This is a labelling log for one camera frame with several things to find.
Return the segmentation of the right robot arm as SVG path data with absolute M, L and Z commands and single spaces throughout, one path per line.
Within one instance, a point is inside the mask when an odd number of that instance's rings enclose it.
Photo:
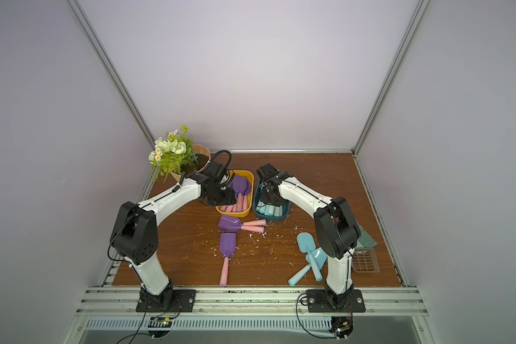
M 318 243 L 328 256 L 325 289 L 333 297 L 350 295 L 354 287 L 351 262 L 361 229 L 348 201 L 322 195 L 270 164 L 258 168 L 257 174 L 262 181 L 263 203 L 289 201 L 312 217 Z

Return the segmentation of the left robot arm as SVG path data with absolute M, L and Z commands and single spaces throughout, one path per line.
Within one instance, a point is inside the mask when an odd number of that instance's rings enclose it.
M 137 204 L 124 203 L 118 212 L 110 247 L 136 271 L 143 290 L 154 297 L 171 289 L 171 281 L 163 271 L 157 251 L 158 227 L 162 221 L 185 206 L 201 199 L 206 205 L 221 206 L 235 203 L 228 184 L 232 173 L 190 173 L 175 186 Z

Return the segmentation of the dark teal storage box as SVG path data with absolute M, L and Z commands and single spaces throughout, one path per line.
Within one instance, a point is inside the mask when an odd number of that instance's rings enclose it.
M 252 199 L 252 210 L 258 219 L 265 219 L 268 222 L 283 222 L 290 212 L 289 201 L 284 201 L 281 206 L 266 204 L 262 201 L 262 180 L 258 181 Z

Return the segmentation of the yellow storage box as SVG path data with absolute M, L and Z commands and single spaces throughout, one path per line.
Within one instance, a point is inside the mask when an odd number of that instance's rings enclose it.
M 234 178 L 228 188 L 235 192 L 236 203 L 228 206 L 217 206 L 216 210 L 222 215 L 242 218 L 252 210 L 255 178 L 253 173 L 246 170 L 233 170 L 231 176 L 234 176 Z

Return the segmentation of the beige flower pot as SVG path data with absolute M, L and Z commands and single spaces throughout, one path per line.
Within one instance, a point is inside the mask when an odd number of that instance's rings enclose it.
M 182 173 L 188 174 L 194 171 L 202 172 L 210 162 L 211 153 L 207 147 L 194 143 L 192 149 L 194 151 L 195 159 L 190 164 L 182 166 Z

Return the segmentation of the green plant with white flowers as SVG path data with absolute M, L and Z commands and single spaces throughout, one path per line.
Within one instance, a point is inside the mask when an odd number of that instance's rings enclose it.
M 156 139 L 154 148 L 148 155 L 148 161 L 153 168 L 153 179 L 168 176 L 170 173 L 181 175 L 182 166 L 190 164 L 195 159 L 193 144 L 186 125 L 166 133 L 164 138 Z

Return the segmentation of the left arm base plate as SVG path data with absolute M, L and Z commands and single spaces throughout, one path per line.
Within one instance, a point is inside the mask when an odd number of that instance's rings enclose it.
M 152 295 L 140 289 L 136 312 L 192 312 L 196 290 L 166 289 L 160 295 Z

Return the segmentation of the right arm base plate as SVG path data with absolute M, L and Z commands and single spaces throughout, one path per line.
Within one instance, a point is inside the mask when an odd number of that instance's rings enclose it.
M 348 290 L 336 295 L 327 290 L 310 289 L 305 292 L 309 312 L 356 312 L 366 311 L 365 302 L 360 290 Z

